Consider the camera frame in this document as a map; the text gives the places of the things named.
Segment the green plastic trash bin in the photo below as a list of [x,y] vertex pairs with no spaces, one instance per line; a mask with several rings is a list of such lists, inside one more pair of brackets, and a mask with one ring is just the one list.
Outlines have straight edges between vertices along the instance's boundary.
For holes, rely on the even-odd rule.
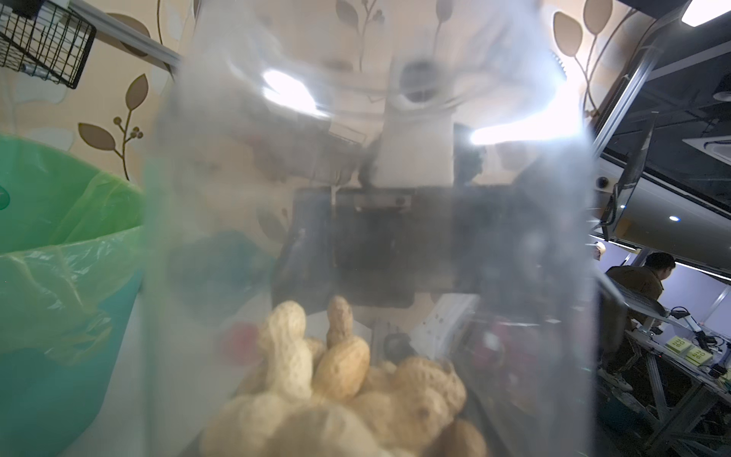
[[1,139],[1,452],[55,456],[104,401],[142,272],[143,196]]

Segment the yellow-green bin liner bag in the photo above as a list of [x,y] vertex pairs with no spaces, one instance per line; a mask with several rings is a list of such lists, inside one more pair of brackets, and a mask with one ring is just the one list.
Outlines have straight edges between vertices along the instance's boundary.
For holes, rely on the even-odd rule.
[[143,194],[47,145],[1,137],[1,351],[65,365],[106,344],[101,308],[141,268]]

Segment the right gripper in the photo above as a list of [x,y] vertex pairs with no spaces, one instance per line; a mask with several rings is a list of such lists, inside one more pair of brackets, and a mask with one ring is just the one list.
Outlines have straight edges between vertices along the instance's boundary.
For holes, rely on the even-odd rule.
[[466,196],[455,188],[299,190],[271,298],[408,308],[419,293],[470,294],[467,241]]

